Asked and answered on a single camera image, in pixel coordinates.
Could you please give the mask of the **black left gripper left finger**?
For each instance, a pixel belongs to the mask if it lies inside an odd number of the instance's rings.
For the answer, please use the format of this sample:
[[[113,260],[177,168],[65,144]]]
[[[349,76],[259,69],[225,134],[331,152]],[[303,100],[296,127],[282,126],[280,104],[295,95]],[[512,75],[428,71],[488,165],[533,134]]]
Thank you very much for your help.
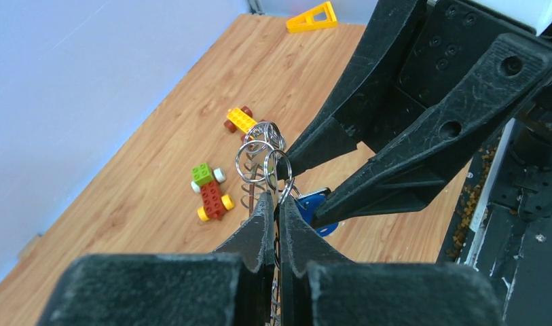
[[[91,254],[63,272],[39,325],[264,325],[274,276],[274,204],[204,254]]]

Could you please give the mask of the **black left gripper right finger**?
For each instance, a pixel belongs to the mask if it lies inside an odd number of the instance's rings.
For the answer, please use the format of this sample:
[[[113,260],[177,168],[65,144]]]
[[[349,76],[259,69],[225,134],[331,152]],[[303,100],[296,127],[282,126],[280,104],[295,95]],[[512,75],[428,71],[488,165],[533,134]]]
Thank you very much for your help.
[[[279,208],[283,325],[502,325],[500,304],[477,271],[456,264],[357,263],[302,218]]]

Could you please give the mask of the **blue key tag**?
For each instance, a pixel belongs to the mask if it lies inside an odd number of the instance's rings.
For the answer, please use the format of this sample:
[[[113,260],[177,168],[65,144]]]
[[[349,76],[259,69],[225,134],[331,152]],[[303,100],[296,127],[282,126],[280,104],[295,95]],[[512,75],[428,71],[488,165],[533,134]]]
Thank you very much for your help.
[[[328,187],[324,187],[315,192],[302,194],[296,197],[296,206],[300,212],[301,218],[307,224],[311,224],[317,208],[327,199],[327,196],[330,193],[331,190]],[[315,228],[315,230],[321,237],[326,237],[332,234],[337,229],[337,227],[338,223],[332,223],[320,228]]]

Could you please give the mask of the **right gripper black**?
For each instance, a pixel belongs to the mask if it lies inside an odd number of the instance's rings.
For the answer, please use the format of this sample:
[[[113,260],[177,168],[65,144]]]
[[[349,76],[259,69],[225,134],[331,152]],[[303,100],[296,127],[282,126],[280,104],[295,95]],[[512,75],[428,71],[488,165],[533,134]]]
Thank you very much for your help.
[[[320,111],[279,161],[295,177],[377,153],[317,208],[315,228],[426,208],[552,80],[552,41],[471,1],[378,1]]]

